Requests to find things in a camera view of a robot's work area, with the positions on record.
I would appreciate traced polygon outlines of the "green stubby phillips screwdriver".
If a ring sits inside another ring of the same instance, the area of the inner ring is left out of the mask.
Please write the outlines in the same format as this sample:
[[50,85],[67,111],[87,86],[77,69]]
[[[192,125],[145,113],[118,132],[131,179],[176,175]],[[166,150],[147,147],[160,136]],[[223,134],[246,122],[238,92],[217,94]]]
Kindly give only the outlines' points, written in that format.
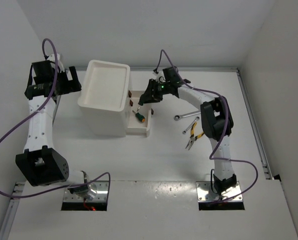
[[136,111],[132,111],[133,113],[134,113],[134,115],[135,115],[135,117],[137,118],[137,120],[139,121],[139,122],[145,122],[145,117],[144,117],[144,115],[142,115],[141,113],[139,113],[139,112],[136,112]]

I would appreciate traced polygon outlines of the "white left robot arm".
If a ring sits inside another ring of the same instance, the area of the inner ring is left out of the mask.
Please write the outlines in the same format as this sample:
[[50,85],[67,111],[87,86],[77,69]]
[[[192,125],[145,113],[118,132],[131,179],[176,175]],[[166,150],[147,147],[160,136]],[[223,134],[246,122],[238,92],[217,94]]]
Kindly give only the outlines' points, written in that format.
[[70,170],[67,160],[55,150],[53,121],[62,95],[81,91],[75,67],[65,69],[61,55],[51,54],[46,60],[33,62],[24,92],[31,118],[23,152],[15,163],[33,186],[79,185],[85,172]]

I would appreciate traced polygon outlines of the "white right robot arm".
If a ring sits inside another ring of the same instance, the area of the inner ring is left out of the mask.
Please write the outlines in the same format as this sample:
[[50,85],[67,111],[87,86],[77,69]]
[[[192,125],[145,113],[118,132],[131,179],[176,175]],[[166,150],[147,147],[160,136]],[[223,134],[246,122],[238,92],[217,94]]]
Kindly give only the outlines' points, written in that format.
[[234,125],[227,100],[215,92],[190,86],[182,79],[176,67],[153,70],[154,78],[148,82],[147,89],[139,98],[138,105],[159,103],[164,95],[173,95],[199,108],[204,136],[211,143],[210,159],[214,161],[213,190],[221,195],[237,184],[237,177],[230,163],[229,140]]

